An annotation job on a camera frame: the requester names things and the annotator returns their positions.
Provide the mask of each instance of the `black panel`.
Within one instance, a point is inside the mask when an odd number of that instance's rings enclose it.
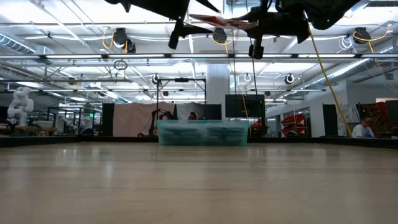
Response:
[[[248,111],[247,117],[262,118],[265,116],[264,95],[246,95],[244,103]],[[225,95],[225,116],[227,118],[246,117],[241,95]]]
[[[221,105],[206,105],[206,119],[223,119]]]
[[[326,136],[338,136],[337,112],[335,105],[323,105],[323,121]]]
[[[102,112],[102,135],[112,137],[114,103],[104,103]]]
[[[386,108],[388,113],[388,120],[391,124],[398,124],[398,101],[388,100],[386,101]]]

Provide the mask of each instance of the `white pipe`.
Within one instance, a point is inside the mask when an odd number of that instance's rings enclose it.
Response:
[[[58,20],[55,16],[53,16],[50,12],[48,12],[45,8],[43,4],[39,4],[37,2],[35,2],[34,0],[29,0],[30,3],[32,3],[34,6],[36,6],[38,9],[40,9],[41,11],[47,13],[49,16],[51,16],[54,20],[56,20],[57,24],[62,27],[63,29],[65,29],[70,35],[72,35],[76,40],[79,40],[80,43],[82,43],[85,47],[89,48],[90,50],[92,50],[93,52],[96,52],[96,50],[94,50],[93,48],[91,48],[84,40],[82,40],[80,37],[78,37],[74,32],[72,32],[72,30],[70,30],[69,28],[67,28],[60,20]]]

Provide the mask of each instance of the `man sitting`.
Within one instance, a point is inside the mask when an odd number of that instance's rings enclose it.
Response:
[[[373,131],[369,127],[369,123],[372,120],[372,118],[362,118],[361,124],[355,126],[353,130],[353,138],[374,138]]]

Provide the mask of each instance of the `black screen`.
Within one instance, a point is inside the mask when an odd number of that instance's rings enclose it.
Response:
[[[264,95],[244,96],[249,118],[265,116]],[[242,95],[225,95],[225,116],[227,118],[245,118]]]
[[[388,113],[388,120],[391,124],[398,124],[398,101],[388,100],[386,101],[386,108]]]

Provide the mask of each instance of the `person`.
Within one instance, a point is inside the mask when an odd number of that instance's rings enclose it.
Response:
[[[373,119],[364,117],[361,124],[355,126],[353,130],[353,138],[374,138],[372,129],[369,127],[369,122]]]
[[[195,112],[191,112],[188,117],[188,120],[190,119],[198,119],[198,114],[196,114]]]

